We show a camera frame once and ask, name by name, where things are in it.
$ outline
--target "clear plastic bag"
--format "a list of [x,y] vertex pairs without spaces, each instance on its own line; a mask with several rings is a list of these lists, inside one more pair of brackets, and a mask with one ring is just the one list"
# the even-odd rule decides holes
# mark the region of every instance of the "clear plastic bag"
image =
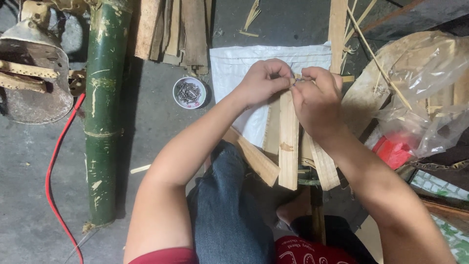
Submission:
[[389,77],[397,95],[377,114],[381,132],[422,158],[456,145],[469,126],[469,37],[434,32],[407,50]]

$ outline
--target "blue jeans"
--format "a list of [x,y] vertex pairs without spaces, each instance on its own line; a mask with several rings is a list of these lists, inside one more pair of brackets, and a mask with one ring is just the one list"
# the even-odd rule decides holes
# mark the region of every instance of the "blue jeans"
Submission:
[[199,263],[273,263],[272,230],[263,222],[254,197],[242,191],[246,164],[224,140],[210,159],[212,165],[187,196]]

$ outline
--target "hand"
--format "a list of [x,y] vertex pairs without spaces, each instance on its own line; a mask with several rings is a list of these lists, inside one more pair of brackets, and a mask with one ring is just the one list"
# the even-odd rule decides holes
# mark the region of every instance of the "hand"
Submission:
[[301,74],[305,81],[290,88],[301,126],[316,141],[341,131],[345,127],[340,116],[342,78],[321,67],[303,68]]
[[279,59],[269,59],[253,64],[232,93],[238,95],[246,107],[251,107],[294,83],[288,64]]

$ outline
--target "red shirt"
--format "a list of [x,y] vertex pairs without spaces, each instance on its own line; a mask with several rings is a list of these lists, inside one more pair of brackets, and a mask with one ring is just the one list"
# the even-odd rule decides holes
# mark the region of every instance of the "red shirt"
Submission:
[[[309,242],[296,236],[284,236],[275,242],[276,264],[356,264],[340,248]],[[132,260],[129,264],[196,264],[193,249],[167,248],[153,251]]]

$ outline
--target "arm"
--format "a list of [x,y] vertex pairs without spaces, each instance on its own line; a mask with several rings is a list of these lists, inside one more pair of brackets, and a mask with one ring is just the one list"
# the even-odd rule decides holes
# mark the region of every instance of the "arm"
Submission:
[[340,117],[341,78],[309,67],[292,87],[306,132],[331,156],[378,224],[385,263],[454,264],[440,230],[412,189],[348,131]]
[[[274,74],[281,77],[271,79]],[[166,144],[138,189],[124,263],[160,249],[192,248],[186,184],[233,121],[247,107],[290,87],[290,75],[281,60],[258,61],[228,96]]]

